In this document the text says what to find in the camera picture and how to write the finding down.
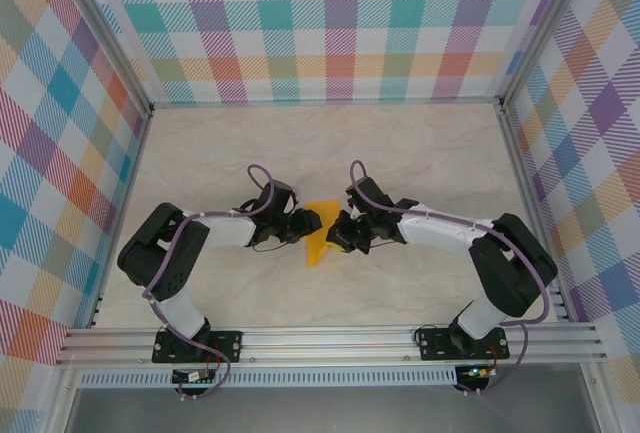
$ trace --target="yellow object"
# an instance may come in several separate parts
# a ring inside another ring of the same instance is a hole
[[[340,214],[340,202],[338,200],[312,201],[304,207],[318,213],[322,221],[322,228],[304,238],[307,242],[307,266],[315,266],[329,248],[327,232]]]

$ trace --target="purple cable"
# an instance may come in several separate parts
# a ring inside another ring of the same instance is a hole
[[[527,268],[527,270],[533,277],[533,280],[535,281],[536,285],[540,289],[540,295],[542,295],[542,302],[543,302],[542,313],[540,314],[540,316],[538,316],[537,318],[534,318],[533,320],[513,320],[513,321],[505,321],[502,323],[503,326],[521,326],[522,331],[524,333],[524,341],[522,344],[522,351],[520,352],[520,355],[518,355],[518,359],[514,363],[513,368],[509,371],[509,373],[506,376],[504,376],[501,380],[499,380],[497,383],[494,383],[493,385],[489,386],[484,390],[485,393],[489,391],[494,391],[499,385],[504,384],[507,378],[513,375],[513,373],[518,369],[518,367],[520,366],[520,363],[522,363],[522,360],[524,359],[524,355],[529,345],[529,331],[527,330],[526,325],[537,325],[538,323],[542,323],[547,317],[547,315],[549,314],[549,310],[551,306],[549,304],[550,303],[549,297],[547,296],[547,289],[544,286],[542,278],[540,278],[540,275],[536,271],[533,264],[531,264],[529,259],[526,257],[526,255],[516,245],[514,245],[512,241],[510,241],[502,233],[499,233],[489,228],[488,226],[476,223],[475,221],[470,220],[468,218],[461,218],[457,216],[447,215],[445,213],[440,213],[437,211],[425,212],[425,211],[419,211],[419,210],[407,210],[405,208],[395,208],[395,207],[381,205],[380,203],[372,200],[371,198],[366,196],[362,191],[362,189],[360,189],[360,187],[358,186],[356,175],[355,175],[356,166],[360,167],[360,169],[362,170],[363,176],[365,177],[367,176],[367,169],[365,168],[364,163],[362,163],[362,161],[360,160],[354,160],[353,163],[351,163],[351,166],[349,168],[349,176],[351,177],[351,184],[353,188],[356,190],[356,192],[360,195],[360,197],[369,205],[373,206],[374,208],[378,208],[379,210],[388,211],[390,213],[400,213],[403,215],[407,214],[407,215],[414,215],[414,216],[424,216],[426,218],[436,218],[436,219],[448,221],[449,223],[454,223],[457,225],[478,228],[479,230],[482,230],[496,237],[503,244],[505,244],[509,249],[511,249],[511,251],[513,251],[513,254],[517,256],[520,261],[522,261],[524,266]],[[460,386],[464,390],[472,391],[470,388],[467,388],[463,385],[460,385]]]
[[[158,305],[156,305],[156,303],[152,303],[151,304],[151,309],[153,310],[153,312],[156,314],[156,316],[158,317],[158,319],[165,325],[167,325],[167,330],[175,337],[177,337],[179,340],[184,341],[185,343],[187,343],[188,345],[194,346],[196,348],[200,348],[201,350],[204,350],[208,353],[211,353],[212,355],[217,356],[218,358],[220,358],[222,361],[225,362],[225,364],[227,365],[227,370],[224,372],[224,375],[222,376],[222,378],[220,378],[220,380],[218,381],[218,383],[216,383],[215,385],[213,385],[211,388],[207,389],[207,391],[205,391],[204,393],[201,393],[199,395],[187,395],[184,391],[182,391],[182,383],[180,383],[178,385],[178,392],[180,393],[180,395],[183,398],[189,398],[191,400],[199,400],[200,398],[206,398],[207,396],[211,395],[212,393],[218,391],[220,389],[220,387],[222,386],[222,384],[227,381],[227,379],[229,378],[229,374],[231,373],[231,361],[229,360],[229,358],[227,357],[227,355],[225,355],[224,353],[222,353],[219,350],[216,350],[215,348],[211,348],[210,346],[207,345],[203,345],[202,343],[198,343],[197,341],[193,341],[191,338],[187,338],[185,335],[183,335],[182,333],[180,333],[178,330],[176,330],[175,328],[173,328],[171,325],[169,325],[169,323],[167,322],[167,319],[165,318],[165,316],[162,314],[162,312],[160,311],[160,309],[158,308]]]
[[[184,336],[182,333],[180,333],[178,330],[176,330],[175,328],[173,328],[171,325],[169,325],[167,319],[164,317],[164,315],[162,314],[162,312],[160,311],[160,309],[157,307],[157,305],[155,304],[155,301],[152,301],[153,298],[151,296],[151,291],[153,291],[153,289],[155,288],[155,286],[158,284],[158,282],[160,281],[160,279],[162,278],[162,275],[164,275],[165,270],[167,269],[167,265],[169,264],[169,261],[171,260],[171,256],[173,255],[173,252],[176,248],[176,244],[178,242],[178,239],[180,238],[180,235],[182,235],[182,232],[184,231],[185,227],[187,226],[187,224],[189,224],[190,221],[193,221],[197,218],[204,218],[204,217],[234,217],[234,218],[247,218],[250,216],[254,216],[257,215],[258,213],[260,213],[261,211],[264,211],[269,204],[271,204],[271,201],[273,200],[273,194],[275,192],[275,185],[273,183],[273,177],[271,176],[271,174],[267,171],[266,168],[264,168],[263,166],[257,165],[257,164],[251,164],[247,167],[247,174],[249,175],[249,178],[251,179],[251,181],[253,181],[253,183],[256,184],[256,186],[258,186],[258,188],[262,189],[262,186],[260,185],[260,183],[258,182],[258,180],[256,180],[255,176],[253,176],[253,173],[251,173],[252,169],[258,169],[260,171],[262,171],[265,176],[267,177],[267,181],[269,183],[269,196],[267,197],[267,201],[264,203],[264,205],[262,205],[261,207],[253,210],[253,211],[249,211],[246,213],[239,213],[239,212],[234,212],[234,211],[206,211],[204,213],[194,213],[193,215],[189,215],[187,216],[184,220],[182,220],[182,222],[180,223],[180,225],[178,225],[178,228],[176,229],[176,232],[173,235],[173,238],[171,239],[171,243],[169,244],[169,248],[167,249],[167,252],[164,255],[164,258],[162,259],[162,263],[160,264],[160,268],[158,268],[158,271],[156,272],[155,276],[151,279],[151,281],[149,282],[149,284],[147,285],[147,287],[144,289],[144,291],[142,292],[142,297],[146,300],[150,300],[151,303],[151,309],[153,310],[153,312],[156,314],[156,316],[158,317],[158,319],[162,322],[162,324],[167,325],[167,330],[169,332],[171,332],[171,334],[173,334],[174,336],[176,336],[177,338],[179,338],[180,340],[182,340],[183,342],[194,346],[196,348],[200,348],[201,350],[204,350],[208,353],[211,353],[215,356],[217,356],[218,358],[220,358],[221,360],[223,360],[226,365],[227,365],[227,371],[225,372],[224,376],[220,379],[220,381],[218,381],[218,383],[216,383],[214,386],[212,386],[211,388],[209,388],[207,391],[205,391],[204,393],[200,394],[200,395],[187,395],[186,393],[184,393],[182,391],[182,385],[178,386],[178,391],[180,392],[180,394],[182,395],[183,398],[190,398],[193,400],[196,400],[198,398],[205,398],[207,396],[209,396],[210,394],[212,394],[213,392],[217,391],[222,384],[227,381],[227,378],[229,378],[229,374],[231,373],[231,362],[229,361],[229,358],[227,358],[227,356],[222,353],[221,351],[218,351],[214,348],[211,348],[209,346],[203,345],[201,343],[198,343],[197,341],[193,341],[190,338],[187,338],[186,336]]]

